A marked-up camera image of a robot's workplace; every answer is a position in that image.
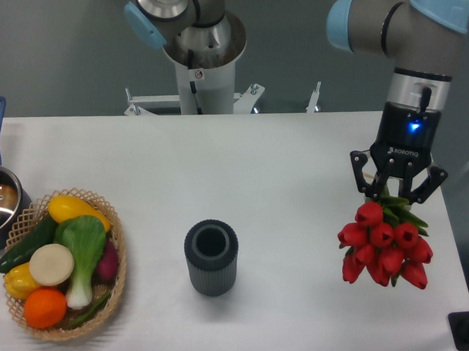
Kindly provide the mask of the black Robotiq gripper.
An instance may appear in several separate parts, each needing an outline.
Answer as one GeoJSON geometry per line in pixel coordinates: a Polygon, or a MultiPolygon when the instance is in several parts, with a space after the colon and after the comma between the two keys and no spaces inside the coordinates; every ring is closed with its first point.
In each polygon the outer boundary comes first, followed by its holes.
{"type": "Polygon", "coordinates": [[[447,179],[443,167],[431,163],[431,148],[441,112],[420,112],[416,108],[401,107],[392,102],[384,106],[377,137],[370,152],[353,150],[350,162],[357,191],[369,199],[379,199],[383,194],[387,176],[399,180],[399,190],[406,191],[409,204],[423,204],[447,179]],[[372,182],[363,171],[371,158],[377,167],[372,182]],[[427,178],[415,189],[412,181],[421,171],[427,178]]]}

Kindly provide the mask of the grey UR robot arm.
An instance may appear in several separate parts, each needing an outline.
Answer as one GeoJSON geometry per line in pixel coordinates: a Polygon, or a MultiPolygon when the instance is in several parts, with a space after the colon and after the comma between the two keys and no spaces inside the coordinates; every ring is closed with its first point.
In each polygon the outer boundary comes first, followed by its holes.
{"type": "MultiPolygon", "coordinates": [[[[225,0],[133,0],[126,21],[176,70],[184,115],[233,114],[235,65],[246,47],[243,23],[225,0]]],[[[447,173],[431,147],[467,33],[469,0],[337,0],[327,16],[330,44],[393,59],[390,89],[374,143],[353,151],[357,189],[370,199],[388,179],[398,195],[423,203],[447,173]]]]}

